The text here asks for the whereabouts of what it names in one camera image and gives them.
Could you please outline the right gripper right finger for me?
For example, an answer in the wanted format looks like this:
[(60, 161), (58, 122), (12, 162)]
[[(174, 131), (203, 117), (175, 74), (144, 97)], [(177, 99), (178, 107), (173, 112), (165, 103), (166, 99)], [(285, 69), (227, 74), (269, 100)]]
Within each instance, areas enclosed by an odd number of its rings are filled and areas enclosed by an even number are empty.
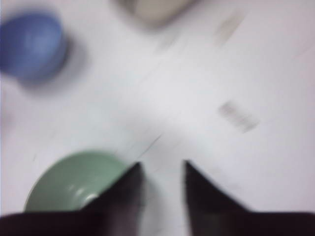
[(313, 236), (310, 212), (255, 212), (228, 196), (188, 160), (185, 202), (193, 236)]

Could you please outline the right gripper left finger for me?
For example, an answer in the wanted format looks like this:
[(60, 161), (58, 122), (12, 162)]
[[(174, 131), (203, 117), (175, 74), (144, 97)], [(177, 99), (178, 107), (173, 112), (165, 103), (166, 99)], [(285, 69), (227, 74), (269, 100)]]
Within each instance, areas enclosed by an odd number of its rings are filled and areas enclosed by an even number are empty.
[(76, 211), (27, 212), (1, 217), (2, 236), (136, 236), (143, 197), (137, 162), (108, 190)]

